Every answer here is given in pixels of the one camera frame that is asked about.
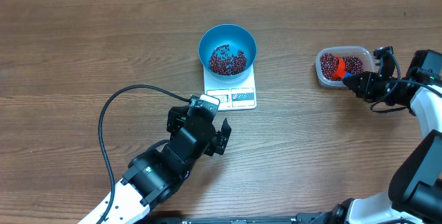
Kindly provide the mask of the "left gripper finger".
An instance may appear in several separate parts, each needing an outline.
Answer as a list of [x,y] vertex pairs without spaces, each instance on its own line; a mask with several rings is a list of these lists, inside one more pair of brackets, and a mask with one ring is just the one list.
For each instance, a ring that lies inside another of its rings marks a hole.
[[187,106],[174,106],[169,110],[166,130],[169,133],[177,133],[186,121],[189,108]]
[[225,118],[222,127],[219,131],[216,131],[215,136],[211,139],[208,147],[206,148],[204,154],[208,156],[213,156],[215,153],[218,155],[223,155],[227,147],[231,135],[231,126],[228,120]]

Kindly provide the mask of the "red scoop with blue handle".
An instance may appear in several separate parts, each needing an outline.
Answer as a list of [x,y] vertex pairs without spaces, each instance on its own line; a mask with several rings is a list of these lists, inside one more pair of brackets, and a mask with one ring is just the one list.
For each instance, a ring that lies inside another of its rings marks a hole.
[[331,78],[333,80],[343,80],[346,77],[351,77],[352,74],[346,71],[346,63],[345,63],[345,61],[342,58],[340,58],[340,57],[336,57],[336,59],[338,60],[338,67],[331,74]]

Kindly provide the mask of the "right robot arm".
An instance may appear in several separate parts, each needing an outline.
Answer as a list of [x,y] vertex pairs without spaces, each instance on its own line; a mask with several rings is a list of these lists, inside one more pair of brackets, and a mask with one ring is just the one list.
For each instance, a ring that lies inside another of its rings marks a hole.
[[401,75],[392,47],[374,51],[378,72],[337,76],[356,97],[375,107],[407,109],[418,120],[422,142],[395,172],[389,189],[368,198],[349,198],[313,223],[441,222],[441,54],[415,52]]

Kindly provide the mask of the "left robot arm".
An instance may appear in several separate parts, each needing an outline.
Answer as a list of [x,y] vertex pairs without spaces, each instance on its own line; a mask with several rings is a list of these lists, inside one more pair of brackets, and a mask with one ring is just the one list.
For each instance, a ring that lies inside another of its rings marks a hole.
[[201,155],[224,153],[231,127],[225,120],[215,130],[212,121],[217,112],[218,106],[201,102],[171,108],[166,126],[171,136],[159,142],[162,150],[154,144],[132,159],[115,184],[114,200],[107,195],[79,223],[97,223],[101,217],[108,224],[136,223],[174,195]]

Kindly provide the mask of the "white digital kitchen scale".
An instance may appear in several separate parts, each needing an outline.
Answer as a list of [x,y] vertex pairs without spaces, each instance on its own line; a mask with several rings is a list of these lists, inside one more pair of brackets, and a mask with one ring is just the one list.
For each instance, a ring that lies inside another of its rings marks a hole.
[[204,73],[204,94],[220,101],[219,111],[250,110],[257,107],[256,83],[253,65],[241,74],[226,76]]

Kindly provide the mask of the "red beans in bowl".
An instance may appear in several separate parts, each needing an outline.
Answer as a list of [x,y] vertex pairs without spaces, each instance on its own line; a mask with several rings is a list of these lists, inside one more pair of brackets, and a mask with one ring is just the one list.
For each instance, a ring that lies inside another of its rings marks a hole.
[[232,48],[229,44],[216,47],[209,58],[209,69],[218,75],[237,75],[247,67],[243,50]]

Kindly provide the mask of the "blue bowl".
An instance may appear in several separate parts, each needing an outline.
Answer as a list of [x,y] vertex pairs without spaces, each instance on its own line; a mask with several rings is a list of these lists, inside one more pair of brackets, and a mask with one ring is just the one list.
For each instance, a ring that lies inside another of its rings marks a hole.
[[221,80],[245,74],[256,60],[257,43],[241,26],[221,24],[205,32],[198,46],[203,68]]

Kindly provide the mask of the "clear plastic container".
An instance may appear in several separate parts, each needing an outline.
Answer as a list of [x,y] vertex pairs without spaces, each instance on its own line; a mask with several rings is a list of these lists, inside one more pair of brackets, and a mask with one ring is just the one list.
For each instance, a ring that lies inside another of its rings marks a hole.
[[365,71],[374,72],[374,60],[372,55],[368,50],[360,46],[337,46],[331,48],[325,48],[321,50],[316,56],[316,73],[318,77],[318,82],[321,86],[326,88],[345,88],[343,81],[331,81],[326,79],[320,68],[320,57],[325,53],[331,53],[338,57],[355,56],[359,57],[363,62],[363,69]]

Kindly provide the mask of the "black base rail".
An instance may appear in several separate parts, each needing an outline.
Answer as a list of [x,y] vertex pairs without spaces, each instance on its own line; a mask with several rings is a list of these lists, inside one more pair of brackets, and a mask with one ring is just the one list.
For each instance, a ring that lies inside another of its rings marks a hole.
[[299,213],[295,216],[184,218],[181,216],[147,216],[138,223],[145,224],[310,224],[327,223],[331,212]]

